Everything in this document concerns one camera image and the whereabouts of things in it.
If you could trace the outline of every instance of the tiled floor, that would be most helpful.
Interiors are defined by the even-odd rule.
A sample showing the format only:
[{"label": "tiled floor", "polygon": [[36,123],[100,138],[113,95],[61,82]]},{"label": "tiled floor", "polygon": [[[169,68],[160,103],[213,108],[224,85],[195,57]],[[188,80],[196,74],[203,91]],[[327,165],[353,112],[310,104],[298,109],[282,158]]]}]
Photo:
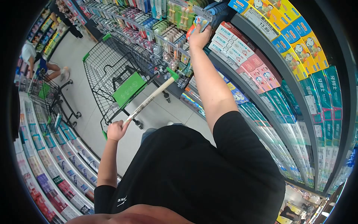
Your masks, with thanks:
[{"label": "tiled floor", "polygon": [[[71,118],[71,121],[77,121],[75,127],[79,135],[99,156],[102,156],[106,140],[103,137],[100,121],[102,115],[93,94],[90,90],[86,73],[84,70],[82,58],[95,45],[94,42],[86,39],[76,39],[71,33],[68,33],[54,52],[50,63],[56,63],[59,67],[68,66],[71,69],[72,85],[68,85],[63,90],[64,96],[72,109],[80,111],[82,117],[79,119]],[[137,108],[155,89],[154,84],[147,86],[129,105],[126,110],[131,113]],[[168,103],[163,95],[158,95],[140,114],[136,117],[144,124],[144,129],[140,130],[135,124],[131,124],[126,135],[118,144],[117,153],[117,171],[124,175],[136,154],[142,133],[148,128],[160,128],[169,121],[183,123],[199,131],[213,145],[215,145],[213,136],[205,120],[199,115],[193,113],[186,105],[174,96],[170,96],[171,103]],[[63,104],[65,112],[69,109]],[[127,116],[120,113],[114,120],[125,120]]]}]

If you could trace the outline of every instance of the shopping cart handle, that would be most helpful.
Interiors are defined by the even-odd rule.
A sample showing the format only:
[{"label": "shopping cart handle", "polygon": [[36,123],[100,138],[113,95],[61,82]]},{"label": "shopping cart handle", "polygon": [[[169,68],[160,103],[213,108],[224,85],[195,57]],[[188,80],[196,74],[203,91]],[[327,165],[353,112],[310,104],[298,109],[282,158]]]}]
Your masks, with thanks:
[{"label": "shopping cart handle", "polygon": [[163,83],[161,86],[159,86],[158,89],[156,89],[150,96],[148,96],[147,99],[143,101],[143,103],[141,103],[141,105],[137,107],[137,109],[134,110],[134,112],[127,118],[127,120],[123,122],[121,126],[122,128],[127,122],[133,120],[139,114],[139,112],[141,112],[159,93],[164,91],[170,84],[172,84],[175,80],[179,78],[178,74],[176,74],[173,70],[168,67],[166,69],[171,74],[171,77],[166,80],[166,82]]}]

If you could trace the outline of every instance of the jeans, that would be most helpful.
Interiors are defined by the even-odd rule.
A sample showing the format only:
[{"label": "jeans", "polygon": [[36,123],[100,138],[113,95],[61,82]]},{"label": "jeans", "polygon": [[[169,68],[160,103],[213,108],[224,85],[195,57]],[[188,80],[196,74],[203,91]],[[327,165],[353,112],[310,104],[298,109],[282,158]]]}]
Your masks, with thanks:
[{"label": "jeans", "polygon": [[[184,126],[185,126],[185,124],[182,124],[182,123],[174,123],[174,124],[172,124],[172,125],[184,125]],[[145,139],[146,137],[148,137],[151,133],[155,132],[156,130],[157,130],[156,128],[148,128],[148,129],[143,133],[143,135],[142,135],[142,140],[140,141],[140,144],[142,144],[143,141],[144,141],[144,139]]]}]

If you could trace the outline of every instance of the cart wheel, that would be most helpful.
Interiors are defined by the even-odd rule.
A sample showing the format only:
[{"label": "cart wheel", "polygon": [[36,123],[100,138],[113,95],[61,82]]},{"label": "cart wheel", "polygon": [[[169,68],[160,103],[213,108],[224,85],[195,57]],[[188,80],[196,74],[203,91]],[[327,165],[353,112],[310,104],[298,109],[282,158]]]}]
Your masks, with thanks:
[{"label": "cart wheel", "polygon": [[136,123],[135,123],[135,125],[137,125],[137,127],[139,128],[139,129],[143,129],[143,124],[139,121],[139,120],[136,120]]}]

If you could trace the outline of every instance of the man's right hand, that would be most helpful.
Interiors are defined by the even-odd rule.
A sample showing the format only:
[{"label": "man's right hand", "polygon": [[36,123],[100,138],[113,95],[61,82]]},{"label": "man's right hand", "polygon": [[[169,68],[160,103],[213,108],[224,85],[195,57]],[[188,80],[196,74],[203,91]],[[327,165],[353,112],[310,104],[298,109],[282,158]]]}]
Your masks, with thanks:
[{"label": "man's right hand", "polygon": [[107,130],[107,139],[111,139],[114,141],[119,141],[121,138],[123,138],[124,134],[127,131],[128,125],[130,121],[127,122],[124,127],[122,128],[123,120],[115,121],[112,124],[108,126]]}]

